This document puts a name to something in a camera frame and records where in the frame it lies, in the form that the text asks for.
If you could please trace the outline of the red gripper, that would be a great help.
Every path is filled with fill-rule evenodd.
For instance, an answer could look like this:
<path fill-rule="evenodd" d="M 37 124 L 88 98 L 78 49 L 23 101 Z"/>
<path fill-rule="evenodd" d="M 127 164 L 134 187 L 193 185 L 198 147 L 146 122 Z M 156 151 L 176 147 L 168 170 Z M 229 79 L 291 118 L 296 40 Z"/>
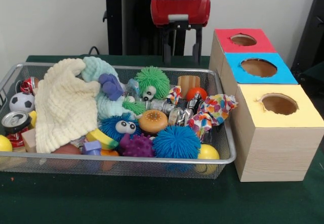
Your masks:
<path fill-rule="evenodd" d="M 205 27 L 211 10 L 210 0 L 151 0 L 151 17 L 156 26 L 185 21 L 190 25 Z M 171 64 L 171 47 L 169 45 L 169 30 L 163 28 L 163 62 Z M 192 48 L 195 64 L 200 63 L 202 28 L 196 29 L 196 41 Z"/>

